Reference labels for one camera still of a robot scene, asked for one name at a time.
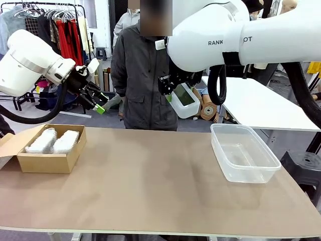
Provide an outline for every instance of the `table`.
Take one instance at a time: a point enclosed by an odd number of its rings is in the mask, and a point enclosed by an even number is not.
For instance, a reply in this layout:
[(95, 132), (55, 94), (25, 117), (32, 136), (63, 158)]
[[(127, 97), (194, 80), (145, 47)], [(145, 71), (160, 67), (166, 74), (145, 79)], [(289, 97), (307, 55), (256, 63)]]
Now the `table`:
[[(208, 77), (203, 76), (202, 80), (207, 84)], [(227, 110), (239, 124), (272, 130), (269, 146), (276, 139), (276, 130), (321, 132), (301, 107), (256, 80), (226, 78), (226, 84), (226, 101), (220, 111), (219, 123)]]
[(0, 170), (0, 228), (234, 237), (321, 236), (321, 215), (281, 169), (227, 181), (210, 133), (86, 128), (71, 174)]

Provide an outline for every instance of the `transparent plastic tub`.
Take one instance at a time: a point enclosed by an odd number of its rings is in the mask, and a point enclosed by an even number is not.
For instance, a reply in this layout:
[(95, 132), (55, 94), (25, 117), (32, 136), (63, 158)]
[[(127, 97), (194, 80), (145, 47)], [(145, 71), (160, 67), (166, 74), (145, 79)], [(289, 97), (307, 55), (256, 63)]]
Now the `transparent plastic tub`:
[(224, 176), (230, 182), (267, 183), (281, 163), (250, 127), (211, 125), (212, 146)]

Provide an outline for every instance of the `wooden tabletop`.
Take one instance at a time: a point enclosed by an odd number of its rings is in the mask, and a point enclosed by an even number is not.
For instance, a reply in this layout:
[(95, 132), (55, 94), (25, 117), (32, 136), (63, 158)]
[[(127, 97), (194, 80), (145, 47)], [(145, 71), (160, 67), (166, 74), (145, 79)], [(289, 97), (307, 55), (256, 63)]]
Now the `wooden tabletop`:
[(4, 229), (321, 236), (321, 216), (288, 173), (228, 182), (210, 134), (86, 128), (70, 175), (0, 171)]

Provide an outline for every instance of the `black stool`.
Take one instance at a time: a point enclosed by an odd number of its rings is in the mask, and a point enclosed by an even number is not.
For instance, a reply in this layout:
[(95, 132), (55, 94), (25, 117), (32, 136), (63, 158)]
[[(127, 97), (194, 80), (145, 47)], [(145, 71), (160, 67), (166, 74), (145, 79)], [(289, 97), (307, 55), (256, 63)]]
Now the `black stool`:
[(321, 158), (314, 153), (288, 151), (281, 164), (317, 206), (321, 197)]
[(104, 47), (97, 47), (96, 48), (96, 58), (102, 59), (102, 60), (107, 60), (107, 54), (106, 54), (106, 50)]

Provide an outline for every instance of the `cardboard roll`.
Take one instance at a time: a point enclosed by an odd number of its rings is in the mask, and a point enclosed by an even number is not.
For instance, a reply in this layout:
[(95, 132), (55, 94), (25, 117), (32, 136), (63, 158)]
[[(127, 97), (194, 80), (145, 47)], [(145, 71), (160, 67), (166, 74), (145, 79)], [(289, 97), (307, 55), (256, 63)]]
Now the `cardboard roll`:
[(203, 106), (201, 110), (201, 118), (210, 121), (214, 118), (217, 111), (217, 106), (214, 105), (208, 94), (203, 95)]

